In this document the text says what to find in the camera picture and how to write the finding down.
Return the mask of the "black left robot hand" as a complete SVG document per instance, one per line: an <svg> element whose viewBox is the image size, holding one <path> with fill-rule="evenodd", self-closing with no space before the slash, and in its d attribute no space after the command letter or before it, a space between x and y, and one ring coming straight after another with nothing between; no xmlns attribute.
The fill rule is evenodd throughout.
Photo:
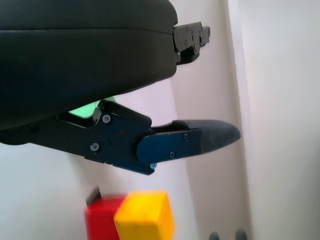
<svg viewBox="0 0 320 240"><path fill-rule="evenodd" d="M221 120L152 120L109 97L172 77L209 43L168 0L3 0L0 141L151 175L241 138Z"/></svg>

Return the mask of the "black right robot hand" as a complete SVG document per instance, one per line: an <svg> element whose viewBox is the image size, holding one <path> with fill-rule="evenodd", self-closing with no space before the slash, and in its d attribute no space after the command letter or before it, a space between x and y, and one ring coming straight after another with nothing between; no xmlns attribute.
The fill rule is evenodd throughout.
<svg viewBox="0 0 320 240"><path fill-rule="evenodd" d="M217 232L212 232L208 238L209 240L219 240L219 234ZM235 240L247 240L247 234L246 231L243 229L239 229L235 233Z"/></svg>

